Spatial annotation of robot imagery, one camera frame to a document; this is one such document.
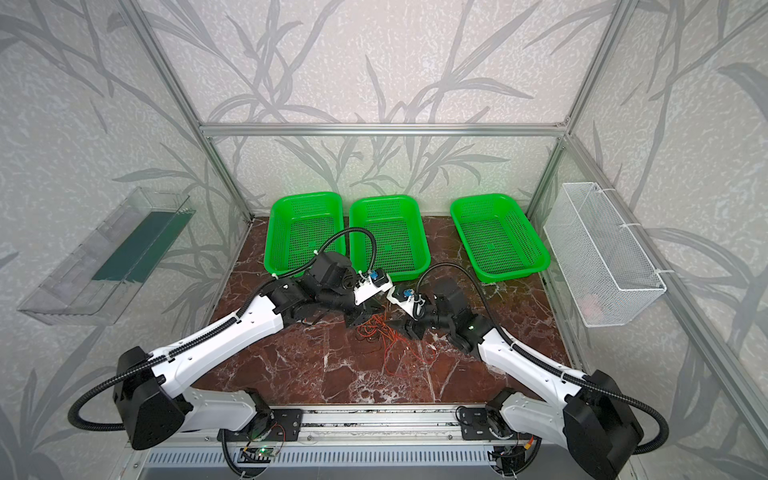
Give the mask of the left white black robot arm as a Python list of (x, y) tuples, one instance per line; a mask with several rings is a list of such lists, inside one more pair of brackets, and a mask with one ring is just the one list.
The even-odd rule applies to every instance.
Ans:
[(180, 432), (241, 431), (269, 412), (255, 393), (205, 393), (194, 383), (258, 341), (311, 317), (338, 312), (351, 323), (370, 317), (375, 296), (391, 288), (381, 269), (358, 272), (338, 253), (319, 253), (304, 273), (274, 277), (236, 311), (198, 333), (146, 352), (124, 352), (115, 376), (86, 391), (68, 411), (76, 429), (123, 431), (135, 450)]

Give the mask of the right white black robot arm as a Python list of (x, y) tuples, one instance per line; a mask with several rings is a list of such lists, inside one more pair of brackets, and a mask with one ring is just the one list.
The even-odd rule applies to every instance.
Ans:
[(660, 412), (623, 394), (605, 372), (567, 367), (514, 338), (490, 311), (473, 310), (453, 279), (441, 279), (431, 295), (394, 287), (387, 298), (404, 311), (409, 335), (444, 331), (458, 350), (535, 393), (501, 393), (489, 403), (504, 436), (531, 434), (563, 447), (594, 479), (616, 478), (631, 456), (667, 442), (670, 428)]

